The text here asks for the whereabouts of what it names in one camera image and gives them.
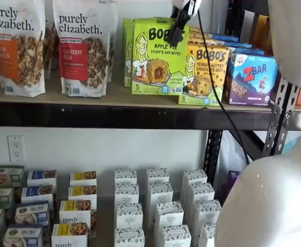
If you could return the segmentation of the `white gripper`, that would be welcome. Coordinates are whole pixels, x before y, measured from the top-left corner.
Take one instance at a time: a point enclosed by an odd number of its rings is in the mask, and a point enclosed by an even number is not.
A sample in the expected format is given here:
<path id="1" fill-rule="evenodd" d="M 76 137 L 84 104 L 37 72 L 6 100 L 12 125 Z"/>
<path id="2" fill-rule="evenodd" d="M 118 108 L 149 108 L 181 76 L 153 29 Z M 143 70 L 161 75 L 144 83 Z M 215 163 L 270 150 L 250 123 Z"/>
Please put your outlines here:
<path id="1" fill-rule="evenodd" d="M 174 7 L 170 17 L 175 19 L 175 23 L 170 28 L 167 41 L 170 45 L 178 45 L 183 40 L 182 34 L 189 16 L 197 13 L 202 0 L 172 0 L 171 3 Z"/>

